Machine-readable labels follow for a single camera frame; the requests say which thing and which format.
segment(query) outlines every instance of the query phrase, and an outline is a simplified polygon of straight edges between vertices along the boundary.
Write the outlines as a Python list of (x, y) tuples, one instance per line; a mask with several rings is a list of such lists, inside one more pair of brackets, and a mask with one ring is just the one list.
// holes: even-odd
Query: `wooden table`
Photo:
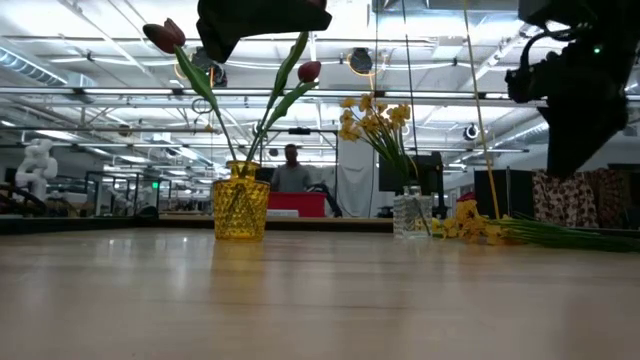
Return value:
[(0, 237), (0, 359), (637, 359), (640, 256), (387, 234)]

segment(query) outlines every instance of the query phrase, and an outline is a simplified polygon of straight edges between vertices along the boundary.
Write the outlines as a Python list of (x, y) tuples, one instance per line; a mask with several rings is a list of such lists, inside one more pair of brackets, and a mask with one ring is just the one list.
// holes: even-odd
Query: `yellow glass vase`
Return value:
[(271, 185), (256, 181), (254, 162), (229, 161), (229, 180), (213, 184), (213, 221), (217, 241), (261, 242)]

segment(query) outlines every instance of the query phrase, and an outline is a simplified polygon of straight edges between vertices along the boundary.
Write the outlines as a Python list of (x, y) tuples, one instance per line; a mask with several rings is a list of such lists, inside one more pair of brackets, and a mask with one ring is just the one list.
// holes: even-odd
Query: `person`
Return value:
[(277, 192), (321, 192), (327, 196), (329, 206), (335, 217), (342, 217), (342, 210), (338, 203), (329, 193), (329, 188), (325, 184), (312, 184), (311, 174), (298, 162), (298, 149), (294, 144), (289, 144), (284, 148), (286, 164), (279, 166), (273, 173), (271, 179), (271, 189)]

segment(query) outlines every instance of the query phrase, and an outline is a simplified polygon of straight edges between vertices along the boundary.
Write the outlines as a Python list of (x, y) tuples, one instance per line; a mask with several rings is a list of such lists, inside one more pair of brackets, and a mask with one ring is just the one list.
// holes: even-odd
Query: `ceiling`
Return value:
[[(161, 53), (147, 41), (141, 28), (147, 22), (162, 23), (171, 17), (186, 33), (186, 51), (193, 52), (201, 46), (195, 27), (197, 1), (80, 0), (76, 1), (75, 12), (70, 3), (65, 0), (4, 0), (0, 14), (0, 49), (10, 48), (30, 64), (65, 79), (67, 85), (120, 89), (91, 95), (84, 100), (64, 94), (45, 94), (41, 91), (46, 89), (45, 84), (0, 67), (0, 86), (32, 88), (26, 94), (5, 89), (0, 96), (2, 118), (16, 126), (104, 129), (127, 124), (150, 131), (135, 132), (128, 137), (116, 132), (94, 131), (77, 133), (73, 139), (63, 136), (58, 140), (102, 145), (142, 145), (161, 141), (193, 145), (189, 151), (196, 154), (167, 157), (167, 152), (159, 147), (92, 147), (102, 150), (96, 154), (104, 156), (106, 162), (133, 164), (125, 158), (113, 158), (113, 155), (130, 155), (147, 158), (149, 163), (178, 167), (194, 162), (223, 164), (229, 157), (224, 149), (225, 139), (202, 131), (210, 119), (206, 114), (199, 115), (191, 110), (195, 97), (127, 93), (124, 89), (189, 87), (176, 73), (173, 57)], [(301, 59), (301, 62), (314, 59), (323, 63), (319, 77), (320, 95), (295, 104), (275, 129), (335, 130), (340, 116), (340, 98), (331, 95), (331, 91), (350, 90), (357, 95), (371, 91), (372, 85), (387, 91), (406, 91), (411, 83), (412, 90), (422, 96), (414, 107), (418, 148), (424, 151), (430, 148), (478, 149), (479, 144), (465, 141), (462, 136), (465, 127), (478, 123), (473, 97), (442, 98), (439, 93), (472, 91), (462, 1), (406, 0), (406, 26), (398, 11), (402, 2), (387, 0), (385, 3), (386, 10), (378, 14), (370, 10), (372, 0), (328, 1), (327, 11), (333, 15), (331, 26), (327, 31), (312, 35), (313, 41)], [(517, 20), (517, 0), (472, 3), (471, 49), (478, 89), (495, 93), (495, 100), (483, 100), (481, 108), (489, 145), (495, 150), (526, 149), (527, 137), (538, 135), (536, 141), (540, 142), (538, 130), (544, 131), (534, 108), (536, 104), (516, 107), (499, 93), (506, 92), (505, 70), (518, 66), (526, 43), (523, 35), (526, 37), (536, 29)], [(405, 29), (410, 45), (408, 51)], [(266, 99), (255, 89), (272, 86), (277, 66), (288, 54), (295, 37), (296, 34), (277, 34), (245, 39), (222, 65), (228, 78), (224, 91), (239, 90), (228, 96), (219, 94), (225, 123), (237, 146), (251, 140), (252, 126), (263, 115)], [(562, 46), (553, 40), (540, 41), (532, 49), (530, 58), (538, 61), (547, 52), (559, 51)], [(375, 77), (358, 75), (349, 67), (346, 58), (355, 47), (368, 48), (374, 61), (378, 59), (379, 72)], [(289, 85), (296, 82), (294, 71)], [(409, 97), (403, 95), (392, 97), (389, 102), (408, 100)], [(170, 133), (173, 130), (182, 132)], [(407, 146), (415, 146), (413, 131), (413, 126), (406, 128), (406, 139), (411, 139)], [(11, 138), (4, 136), (1, 141), (11, 141)], [(335, 158), (336, 140), (332, 134), (300, 136), (285, 131), (277, 137), (273, 134), (270, 141), (269, 147), (276, 148), (292, 142), (302, 145), (303, 161), (321, 164)], [(445, 161), (450, 164), (474, 160), (460, 151), (445, 155)], [(282, 155), (269, 156), (265, 152), (264, 156), (276, 162), (283, 160)]]

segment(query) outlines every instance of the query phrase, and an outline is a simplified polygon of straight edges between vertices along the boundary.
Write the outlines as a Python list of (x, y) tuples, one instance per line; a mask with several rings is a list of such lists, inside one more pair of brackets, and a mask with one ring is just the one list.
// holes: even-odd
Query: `glass vase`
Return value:
[(261, 242), (267, 221), (271, 185), (256, 181), (260, 165), (230, 161), (229, 180), (213, 184), (213, 220), (217, 241)]
[(430, 240), (433, 200), (420, 189), (405, 187), (403, 195), (393, 199), (393, 235), (402, 240)]

